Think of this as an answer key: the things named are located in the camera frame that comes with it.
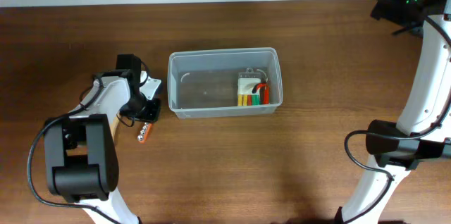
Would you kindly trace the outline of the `clear case of coloured bits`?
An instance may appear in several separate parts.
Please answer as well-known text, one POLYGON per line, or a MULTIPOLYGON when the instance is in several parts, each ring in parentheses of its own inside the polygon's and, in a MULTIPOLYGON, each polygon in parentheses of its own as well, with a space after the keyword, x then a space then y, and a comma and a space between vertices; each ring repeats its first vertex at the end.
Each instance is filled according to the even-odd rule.
POLYGON ((267 74, 262 69, 247 68, 245 72, 238 73, 237 79, 237 105, 238 106, 259 106, 253 105, 252 88, 258 83, 268 83, 267 74))

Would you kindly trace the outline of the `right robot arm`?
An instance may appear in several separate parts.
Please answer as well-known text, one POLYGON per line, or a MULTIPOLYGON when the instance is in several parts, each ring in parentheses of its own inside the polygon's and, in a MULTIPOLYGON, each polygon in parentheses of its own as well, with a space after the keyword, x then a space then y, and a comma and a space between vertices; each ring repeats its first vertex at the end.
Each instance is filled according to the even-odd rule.
POLYGON ((450 0, 376 0, 371 17, 422 36, 411 92, 397 122, 373 120, 344 140, 364 173, 334 223, 378 223, 396 187, 421 162, 450 158, 450 0))

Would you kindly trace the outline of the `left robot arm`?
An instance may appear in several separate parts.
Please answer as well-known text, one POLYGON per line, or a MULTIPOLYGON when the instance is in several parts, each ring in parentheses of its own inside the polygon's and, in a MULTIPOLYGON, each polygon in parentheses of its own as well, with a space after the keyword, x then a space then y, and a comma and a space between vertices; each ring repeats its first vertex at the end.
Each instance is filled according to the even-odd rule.
POLYGON ((119 164, 114 143, 118 123, 142 123, 145 142, 158 120, 161 81, 133 54, 120 54, 113 70, 97 73, 92 86, 70 112, 45 123, 47 187, 65 208, 84 209, 95 223, 140 223, 118 189, 119 164))

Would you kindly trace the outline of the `orange socket rail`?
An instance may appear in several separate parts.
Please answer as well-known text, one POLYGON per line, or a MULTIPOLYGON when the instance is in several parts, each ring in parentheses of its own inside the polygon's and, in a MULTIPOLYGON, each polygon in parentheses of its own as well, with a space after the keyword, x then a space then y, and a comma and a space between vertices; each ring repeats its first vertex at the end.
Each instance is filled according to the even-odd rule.
POLYGON ((144 123, 140 133, 137 136, 137 140, 139 143, 145 143, 147 139, 149 138, 151 132, 152 132, 153 124, 152 123, 144 123))

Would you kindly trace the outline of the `red black cutting pliers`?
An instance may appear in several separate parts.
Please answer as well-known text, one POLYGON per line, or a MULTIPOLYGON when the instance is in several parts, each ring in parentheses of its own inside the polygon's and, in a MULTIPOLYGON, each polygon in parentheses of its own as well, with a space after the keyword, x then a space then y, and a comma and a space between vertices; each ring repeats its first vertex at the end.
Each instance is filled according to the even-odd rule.
POLYGON ((267 105, 270 101, 270 90, 269 85, 266 82, 258 83, 252 88, 252 95, 254 96, 254 100, 252 101, 253 105, 257 104, 257 100, 259 100, 259 105, 267 105))

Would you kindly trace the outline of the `clear plastic container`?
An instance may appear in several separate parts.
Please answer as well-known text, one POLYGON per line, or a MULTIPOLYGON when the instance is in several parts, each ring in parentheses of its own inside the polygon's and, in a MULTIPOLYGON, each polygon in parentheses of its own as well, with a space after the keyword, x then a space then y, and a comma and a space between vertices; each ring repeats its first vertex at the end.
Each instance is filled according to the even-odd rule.
POLYGON ((283 102, 278 55, 271 47, 181 51, 169 56, 168 106, 180 119, 273 113, 283 102), (268 78, 268 105, 238 106, 238 73, 262 69, 268 78))

